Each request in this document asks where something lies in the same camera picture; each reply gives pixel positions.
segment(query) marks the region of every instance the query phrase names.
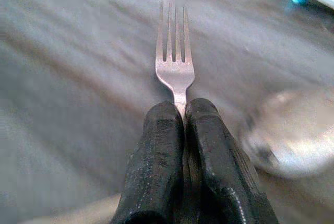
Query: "fork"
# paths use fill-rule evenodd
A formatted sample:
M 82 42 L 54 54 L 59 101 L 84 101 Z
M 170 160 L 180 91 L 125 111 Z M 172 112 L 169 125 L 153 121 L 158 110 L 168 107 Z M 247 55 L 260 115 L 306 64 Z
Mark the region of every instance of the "fork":
M 175 7 L 175 59 L 173 60 L 172 4 L 169 3 L 167 48 L 166 58 L 164 60 L 162 33 L 163 4 L 161 4 L 156 48 L 156 74 L 158 79 L 172 91 L 174 104 L 184 121 L 185 107 L 187 104 L 186 90 L 192 85 L 195 79 L 192 53 L 190 50 L 188 16 L 185 7 L 183 7 L 183 28 L 184 59 L 182 60 L 178 8 Z

